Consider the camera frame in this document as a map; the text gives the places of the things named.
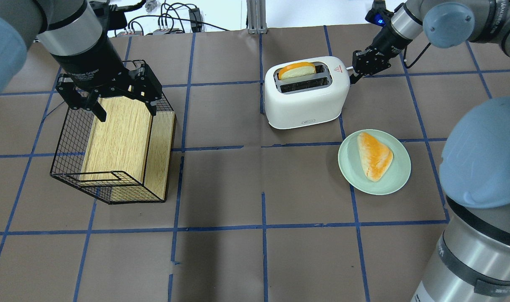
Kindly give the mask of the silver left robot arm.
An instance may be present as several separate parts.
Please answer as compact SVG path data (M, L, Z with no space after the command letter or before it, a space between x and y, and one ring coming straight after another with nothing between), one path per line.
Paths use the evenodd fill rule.
M0 94L22 69L34 40L44 45L65 71L55 89L70 109L107 113L100 98L128 97L145 104L151 115L166 98L144 61L128 70L113 48L108 31L126 26L125 13L141 8L109 1L0 0Z

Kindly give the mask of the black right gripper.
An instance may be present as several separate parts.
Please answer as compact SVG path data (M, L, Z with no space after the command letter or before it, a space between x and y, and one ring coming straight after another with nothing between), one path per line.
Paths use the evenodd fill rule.
M350 84L356 84L363 76L374 75L391 67L389 60L404 50L404 37L393 26L385 26L365 50L355 50L352 57L354 73Z

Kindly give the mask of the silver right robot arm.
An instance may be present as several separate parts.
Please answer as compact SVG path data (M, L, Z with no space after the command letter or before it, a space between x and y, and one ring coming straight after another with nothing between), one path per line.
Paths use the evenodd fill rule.
M510 57L510 0L375 0L366 21L381 32L352 58L351 82L390 67L420 34L449 48L496 43ZM453 212L413 302L502 302L510 296L510 96L474 107L450 133L439 179Z

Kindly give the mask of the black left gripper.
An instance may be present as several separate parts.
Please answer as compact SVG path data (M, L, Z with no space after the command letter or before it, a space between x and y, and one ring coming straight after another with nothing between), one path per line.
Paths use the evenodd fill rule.
M90 110L100 122L107 113L99 98L128 97L145 103L151 116L157 114L157 105L163 101L162 86L150 65L144 60L128 60L127 67L107 75L105 80L88 85L75 83L68 74L60 74L55 89L71 109Z

